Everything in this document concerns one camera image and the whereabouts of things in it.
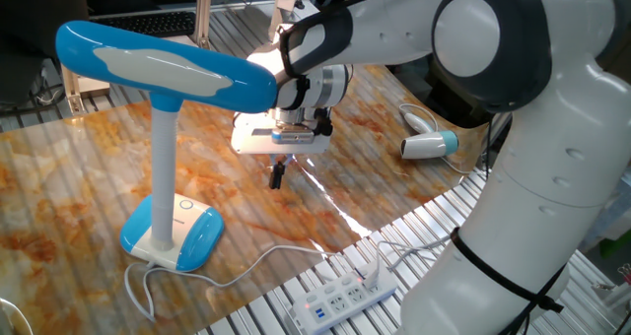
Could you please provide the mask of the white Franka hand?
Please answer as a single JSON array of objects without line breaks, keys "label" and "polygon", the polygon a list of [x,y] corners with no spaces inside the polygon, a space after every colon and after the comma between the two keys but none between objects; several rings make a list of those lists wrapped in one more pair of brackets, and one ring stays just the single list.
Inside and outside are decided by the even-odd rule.
[{"label": "white Franka hand", "polygon": [[320,154],[328,149],[331,137],[316,134],[315,121],[288,123],[277,120],[270,111],[234,115],[231,145],[238,154],[286,155],[273,167],[269,188],[279,189],[291,154]]}]

